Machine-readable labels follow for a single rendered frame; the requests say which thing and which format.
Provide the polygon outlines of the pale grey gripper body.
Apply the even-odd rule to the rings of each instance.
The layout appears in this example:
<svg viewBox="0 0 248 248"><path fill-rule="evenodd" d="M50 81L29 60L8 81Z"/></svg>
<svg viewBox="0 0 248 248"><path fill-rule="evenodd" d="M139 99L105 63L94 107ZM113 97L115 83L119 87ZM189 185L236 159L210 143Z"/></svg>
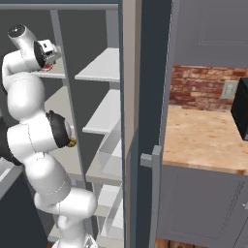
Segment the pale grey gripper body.
<svg viewBox="0 0 248 248"><path fill-rule="evenodd" d="M59 46L55 46L51 51L46 52L46 63L54 64L62 56Z"/></svg>

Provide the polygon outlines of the grey fridge cabinet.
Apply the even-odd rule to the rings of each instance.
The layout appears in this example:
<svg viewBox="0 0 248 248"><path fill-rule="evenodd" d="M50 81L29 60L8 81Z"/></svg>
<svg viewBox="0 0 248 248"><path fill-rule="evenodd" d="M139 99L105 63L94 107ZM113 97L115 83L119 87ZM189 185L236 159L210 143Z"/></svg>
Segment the grey fridge cabinet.
<svg viewBox="0 0 248 248"><path fill-rule="evenodd" d="M62 86L68 89L77 153L84 181L73 182L80 188L91 189L99 198L104 185L87 182L85 175L94 156L107 135L84 133L87 124L99 104L111 90L119 90L119 82L75 79L82 69L106 48L119 49L118 7L113 3L81 5L0 4L0 57L13 50L7 36L16 24L24 24L38 39L49 38L62 51L65 78L42 77L46 100ZM54 216L36 209L46 233L47 243L58 237Z"/></svg>

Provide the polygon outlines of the grey wall cabinet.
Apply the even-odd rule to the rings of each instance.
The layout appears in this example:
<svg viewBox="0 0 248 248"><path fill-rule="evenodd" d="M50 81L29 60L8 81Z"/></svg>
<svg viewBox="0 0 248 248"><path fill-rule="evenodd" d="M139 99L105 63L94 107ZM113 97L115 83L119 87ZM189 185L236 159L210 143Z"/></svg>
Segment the grey wall cabinet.
<svg viewBox="0 0 248 248"><path fill-rule="evenodd" d="M248 68L248 0L180 0L174 63Z"/></svg>

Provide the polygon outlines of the black microwave oven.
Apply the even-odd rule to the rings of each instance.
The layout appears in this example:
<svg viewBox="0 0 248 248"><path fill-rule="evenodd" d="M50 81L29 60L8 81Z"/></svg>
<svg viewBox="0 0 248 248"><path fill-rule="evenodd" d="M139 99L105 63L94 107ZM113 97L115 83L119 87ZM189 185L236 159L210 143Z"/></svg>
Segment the black microwave oven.
<svg viewBox="0 0 248 248"><path fill-rule="evenodd" d="M248 141L248 77L239 80L231 114L241 138Z"/></svg>

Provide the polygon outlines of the dark grey fridge door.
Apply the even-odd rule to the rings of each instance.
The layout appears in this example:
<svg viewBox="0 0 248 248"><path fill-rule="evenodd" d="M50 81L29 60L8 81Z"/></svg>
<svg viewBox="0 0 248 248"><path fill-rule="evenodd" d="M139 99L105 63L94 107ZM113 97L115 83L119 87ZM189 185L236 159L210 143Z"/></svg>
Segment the dark grey fridge door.
<svg viewBox="0 0 248 248"><path fill-rule="evenodd" d="M173 0L120 0L124 247L148 248L152 168L140 164L161 136Z"/></svg>

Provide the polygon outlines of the clear fridge drawer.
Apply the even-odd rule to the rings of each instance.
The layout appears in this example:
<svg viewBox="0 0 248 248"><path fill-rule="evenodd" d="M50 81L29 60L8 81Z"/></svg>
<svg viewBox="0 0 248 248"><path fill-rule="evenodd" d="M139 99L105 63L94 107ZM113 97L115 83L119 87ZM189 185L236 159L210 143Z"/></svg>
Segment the clear fridge drawer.
<svg viewBox="0 0 248 248"><path fill-rule="evenodd" d="M97 158L102 173L122 176L121 121L104 137Z"/></svg>
<svg viewBox="0 0 248 248"><path fill-rule="evenodd" d="M99 248L124 248L122 186L103 186L95 215L99 225Z"/></svg>

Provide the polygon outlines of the grey wall outlet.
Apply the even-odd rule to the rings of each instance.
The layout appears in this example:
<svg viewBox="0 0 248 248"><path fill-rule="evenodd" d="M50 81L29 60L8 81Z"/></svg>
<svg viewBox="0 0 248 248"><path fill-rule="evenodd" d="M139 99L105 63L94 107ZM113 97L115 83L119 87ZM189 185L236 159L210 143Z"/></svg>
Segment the grey wall outlet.
<svg viewBox="0 0 248 248"><path fill-rule="evenodd" d="M237 80L226 80L223 86L221 99L232 99L238 85Z"/></svg>

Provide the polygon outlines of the grey base cabinet door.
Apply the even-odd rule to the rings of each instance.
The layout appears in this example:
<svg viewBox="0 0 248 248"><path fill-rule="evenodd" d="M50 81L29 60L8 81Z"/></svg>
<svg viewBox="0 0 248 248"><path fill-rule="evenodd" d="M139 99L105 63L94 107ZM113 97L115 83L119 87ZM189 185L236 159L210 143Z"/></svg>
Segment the grey base cabinet door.
<svg viewBox="0 0 248 248"><path fill-rule="evenodd" d="M248 210L248 176L163 166L157 236L234 248Z"/></svg>

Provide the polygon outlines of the dark grey freezer door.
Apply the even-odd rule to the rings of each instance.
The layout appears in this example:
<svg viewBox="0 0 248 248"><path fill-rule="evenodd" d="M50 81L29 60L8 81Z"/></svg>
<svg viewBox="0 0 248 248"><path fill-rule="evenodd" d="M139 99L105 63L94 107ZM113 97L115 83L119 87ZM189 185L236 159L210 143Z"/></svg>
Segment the dark grey freezer door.
<svg viewBox="0 0 248 248"><path fill-rule="evenodd" d="M0 248L47 248L22 167L0 159Z"/></svg>

